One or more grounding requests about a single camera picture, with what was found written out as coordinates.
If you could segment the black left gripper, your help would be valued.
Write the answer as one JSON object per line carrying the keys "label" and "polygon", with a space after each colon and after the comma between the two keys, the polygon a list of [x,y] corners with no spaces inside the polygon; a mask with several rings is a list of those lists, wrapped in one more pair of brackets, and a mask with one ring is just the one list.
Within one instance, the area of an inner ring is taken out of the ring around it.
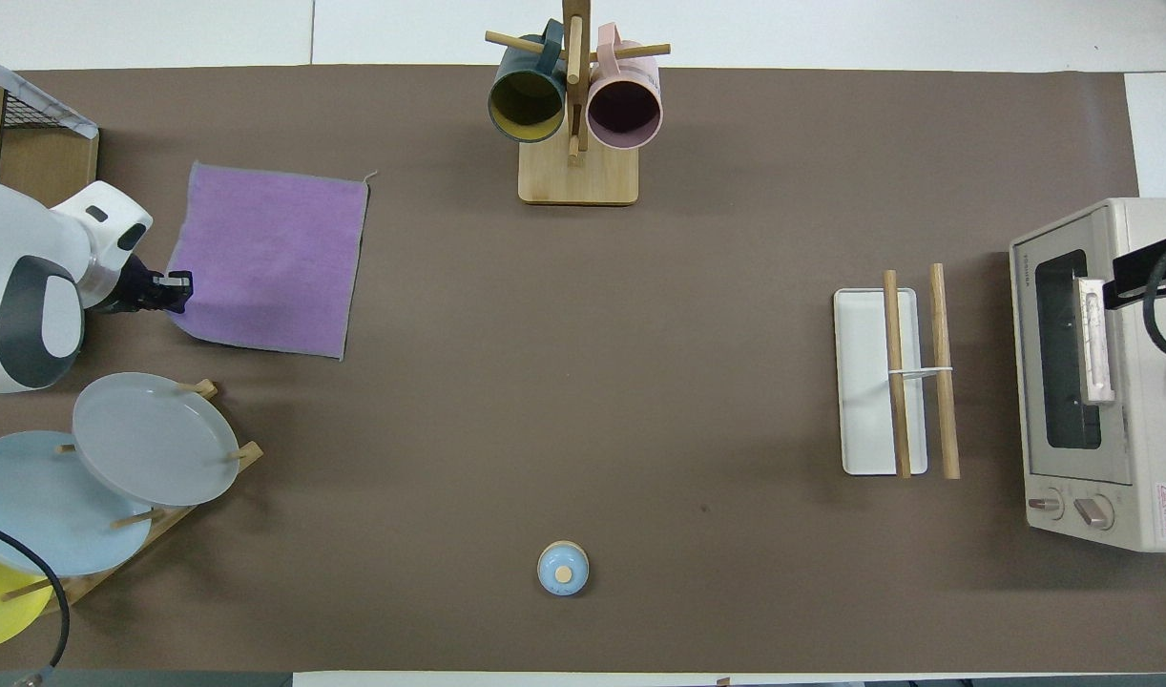
{"label": "black left gripper", "polygon": [[122,265],[115,286],[108,292],[108,296],[100,301],[100,313],[163,309],[183,314],[191,297],[191,271],[170,271],[163,275],[160,271],[148,269],[138,255],[129,255]]}

